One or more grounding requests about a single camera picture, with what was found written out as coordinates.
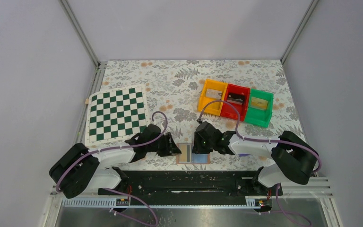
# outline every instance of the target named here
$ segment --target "open box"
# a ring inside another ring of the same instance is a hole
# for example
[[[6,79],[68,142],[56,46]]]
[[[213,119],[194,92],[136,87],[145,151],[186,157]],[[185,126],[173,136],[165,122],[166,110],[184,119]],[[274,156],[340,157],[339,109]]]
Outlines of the open box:
[[[207,92],[210,90],[219,91],[219,98],[217,97],[207,97]],[[198,103],[198,111],[202,111],[202,109],[210,102],[215,100],[224,100],[226,94],[227,84],[214,81],[211,79],[207,79],[204,84],[204,89],[202,90],[201,96],[199,98]],[[216,116],[220,116],[220,112],[222,110],[223,103],[216,102],[209,105],[204,112],[208,114],[213,114]]]
[[[251,100],[259,98],[266,100],[268,105],[265,110],[260,110],[252,106]],[[268,127],[270,119],[272,117],[272,106],[273,106],[273,94],[265,91],[251,89],[250,99],[248,101],[247,113],[244,118],[244,122],[250,124],[256,124],[262,127]]]
[[[228,84],[223,100],[234,106],[240,114],[240,121],[244,121],[248,108],[249,97],[250,89],[248,87]],[[237,120],[238,117],[236,111],[229,105],[223,105],[220,116],[234,120]]]

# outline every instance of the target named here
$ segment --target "yellow bin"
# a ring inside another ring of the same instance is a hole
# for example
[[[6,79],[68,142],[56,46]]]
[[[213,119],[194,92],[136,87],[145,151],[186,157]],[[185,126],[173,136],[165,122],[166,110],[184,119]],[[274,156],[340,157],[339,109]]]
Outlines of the yellow bin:
[[[222,97],[221,98],[207,97],[206,94],[207,94],[208,89],[212,89],[212,90],[222,92]],[[211,80],[211,79],[207,79],[205,81],[205,84],[204,84],[204,89],[202,89],[202,93],[201,93],[201,96],[199,98],[198,111],[202,111],[202,109],[204,109],[205,105],[207,105],[209,102],[212,102],[212,101],[215,101],[215,100],[224,100],[225,99],[225,94],[226,94],[226,89],[227,89],[227,84],[226,83],[222,83],[222,82],[214,81],[214,80]],[[205,109],[204,112],[208,113],[208,114],[213,114],[213,115],[216,115],[216,116],[220,116],[222,106],[223,106],[223,103],[221,103],[221,102],[212,103],[211,105],[209,105]]]

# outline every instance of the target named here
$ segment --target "floral pattern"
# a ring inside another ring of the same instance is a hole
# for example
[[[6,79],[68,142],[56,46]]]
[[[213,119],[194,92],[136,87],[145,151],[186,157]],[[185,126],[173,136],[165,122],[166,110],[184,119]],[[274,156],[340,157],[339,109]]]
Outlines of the floral pattern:
[[[274,94],[273,115],[267,128],[242,122],[243,135],[273,136],[289,130],[304,139],[297,110],[279,60],[108,61],[101,90],[145,84],[150,112],[163,111],[175,143],[192,143],[198,126],[197,105],[206,79],[251,87]],[[234,130],[236,121],[204,114],[220,131]],[[160,122],[162,117],[155,117]],[[148,153],[124,170],[257,170],[274,162],[265,157],[210,154],[210,164],[178,165],[175,156]]]

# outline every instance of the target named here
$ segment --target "green and white checkerboard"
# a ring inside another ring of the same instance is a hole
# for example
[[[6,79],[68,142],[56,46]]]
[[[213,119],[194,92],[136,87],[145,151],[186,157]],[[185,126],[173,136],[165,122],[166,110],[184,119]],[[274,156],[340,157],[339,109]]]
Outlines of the green and white checkerboard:
[[[144,85],[100,91],[89,99],[85,144],[127,140],[148,125]]]

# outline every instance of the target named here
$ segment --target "gray wall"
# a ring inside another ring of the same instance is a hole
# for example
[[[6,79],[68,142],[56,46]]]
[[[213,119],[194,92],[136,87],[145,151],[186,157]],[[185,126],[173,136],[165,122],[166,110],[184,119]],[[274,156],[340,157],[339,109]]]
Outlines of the gray wall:
[[[363,226],[363,1],[321,0],[285,70],[343,223]]]
[[[0,0],[0,227],[35,227],[94,67],[56,0]]]
[[[311,0],[69,0],[96,55],[280,59]]]

